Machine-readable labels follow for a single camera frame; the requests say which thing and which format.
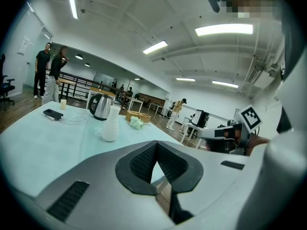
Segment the white table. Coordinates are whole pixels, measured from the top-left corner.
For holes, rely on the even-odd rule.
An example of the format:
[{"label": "white table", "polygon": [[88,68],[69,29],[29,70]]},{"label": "white table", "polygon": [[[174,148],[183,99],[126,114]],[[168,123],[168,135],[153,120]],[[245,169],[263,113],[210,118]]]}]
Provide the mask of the white table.
[{"label": "white table", "polygon": [[[192,129],[192,132],[191,132],[191,134],[190,134],[188,140],[191,140],[191,137],[192,137],[192,135],[193,135],[194,130],[207,129],[207,128],[199,128],[199,127],[195,126],[195,125],[192,124],[192,123],[185,123],[184,125],[186,125],[186,128],[185,128],[185,130],[184,130],[182,139],[181,139],[181,141],[180,141],[181,144],[183,143],[183,140],[184,140],[184,138],[186,137],[186,134],[187,134],[187,132],[188,132],[189,127],[193,128],[193,129]],[[202,140],[202,139],[200,138],[199,141],[198,141],[198,143],[197,143],[197,145],[196,145],[196,147],[195,147],[195,149],[198,149],[198,147],[199,147],[200,144],[201,144],[201,140]]]},{"label": "white table", "polygon": [[190,118],[190,117],[184,117],[180,130],[183,130],[183,126],[184,126],[184,124],[186,123],[186,119],[189,120],[189,121],[192,121],[192,118]]},{"label": "white table", "polygon": [[154,104],[154,103],[150,103],[150,104],[149,104],[149,107],[148,107],[148,110],[150,109],[150,106],[151,106],[151,105],[154,105],[154,106],[156,106],[156,107],[157,107],[157,110],[155,111],[155,113],[157,113],[157,112],[158,112],[159,107],[162,107],[161,105]]},{"label": "white table", "polygon": [[[66,119],[79,121],[82,114],[86,120],[78,125],[51,121],[43,114],[46,109],[63,113]],[[150,140],[163,140],[180,144],[153,124],[142,129],[132,128],[125,116],[118,117],[119,137],[113,142],[95,135],[96,128],[105,122],[97,120],[89,110],[49,102],[8,127],[0,136],[3,172],[17,190],[36,197],[49,183],[79,164],[99,153]],[[155,166],[152,182],[164,176]]]},{"label": "white table", "polygon": [[88,104],[90,102],[92,93],[106,94],[106,95],[110,96],[113,99],[113,101],[115,100],[115,97],[116,97],[116,95],[114,95],[114,93],[112,93],[110,91],[101,90],[101,89],[98,89],[98,88],[95,88],[95,87],[91,87],[90,91],[88,92],[88,96],[87,96],[87,102],[86,102],[86,108],[85,108],[86,110],[88,108]]},{"label": "white table", "polygon": [[138,100],[138,99],[132,98],[132,97],[127,97],[127,99],[131,100],[131,101],[130,101],[130,104],[129,104],[128,111],[132,108],[133,102],[141,103],[140,109],[139,109],[139,113],[140,113],[140,112],[141,112],[142,105],[143,105],[143,102],[140,101],[140,100]]}]

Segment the black phone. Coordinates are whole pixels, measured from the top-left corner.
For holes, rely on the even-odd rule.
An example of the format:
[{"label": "black phone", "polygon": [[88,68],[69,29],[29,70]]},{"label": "black phone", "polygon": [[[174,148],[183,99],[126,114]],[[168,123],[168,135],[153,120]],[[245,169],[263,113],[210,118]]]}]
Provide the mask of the black phone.
[{"label": "black phone", "polygon": [[44,114],[54,118],[54,119],[61,119],[64,115],[62,113],[58,113],[56,111],[53,111],[51,109],[47,109],[43,112]]}]

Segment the computer monitor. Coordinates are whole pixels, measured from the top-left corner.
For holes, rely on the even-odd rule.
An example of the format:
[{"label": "computer monitor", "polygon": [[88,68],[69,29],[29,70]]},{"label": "computer monitor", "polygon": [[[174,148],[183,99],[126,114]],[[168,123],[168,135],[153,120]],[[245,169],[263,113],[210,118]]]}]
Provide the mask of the computer monitor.
[{"label": "computer monitor", "polygon": [[195,116],[192,118],[192,124],[197,127],[204,128],[207,125],[209,113],[203,110],[196,110]]}]

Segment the black t-shirt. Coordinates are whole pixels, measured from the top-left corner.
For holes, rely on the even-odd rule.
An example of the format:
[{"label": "black t-shirt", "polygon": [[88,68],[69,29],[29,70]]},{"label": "black t-shirt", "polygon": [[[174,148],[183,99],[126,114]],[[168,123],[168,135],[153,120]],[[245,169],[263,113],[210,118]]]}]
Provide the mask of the black t-shirt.
[{"label": "black t-shirt", "polygon": [[37,71],[45,72],[46,71],[46,64],[50,61],[50,53],[45,53],[44,50],[39,51],[37,56]]}]

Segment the ceiling light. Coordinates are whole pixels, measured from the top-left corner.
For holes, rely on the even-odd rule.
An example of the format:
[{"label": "ceiling light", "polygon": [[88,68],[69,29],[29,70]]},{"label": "ceiling light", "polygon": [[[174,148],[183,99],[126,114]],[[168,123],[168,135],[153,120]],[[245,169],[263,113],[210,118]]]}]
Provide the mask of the ceiling light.
[{"label": "ceiling light", "polygon": [[250,24],[222,24],[211,25],[195,29],[198,36],[217,33],[245,33],[253,34],[253,25]]},{"label": "ceiling light", "polygon": [[77,55],[76,55],[76,58],[77,58],[77,59],[83,59],[83,56],[82,56],[81,54],[77,54]]},{"label": "ceiling light", "polygon": [[155,44],[155,45],[151,46],[150,48],[144,50],[143,53],[149,54],[150,52],[153,52],[153,51],[160,49],[160,48],[163,48],[165,46],[167,46],[166,41],[162,41],[162,42]]},{"label": "ceiling light", "polygon": [[69,0],[69,2],[71,4],[72,15],[75,19],[77,19],[78,14],[77,14],[77,8],[76,8],[76,0]]},{"label": "ceiling light", "polygon": [[190,81],[190,82],[195,82],[195,79],[187,79],[187,78],[176,78],[179,81]]},{"label": "ceiling light", "polygon": [[239,85],[232,84],[232,83],[227,83],[227,82],[212,81],[212,83],[220,84],[220,85],[225,85],[225,86],[233,87],[233,88],[239,87]]}]

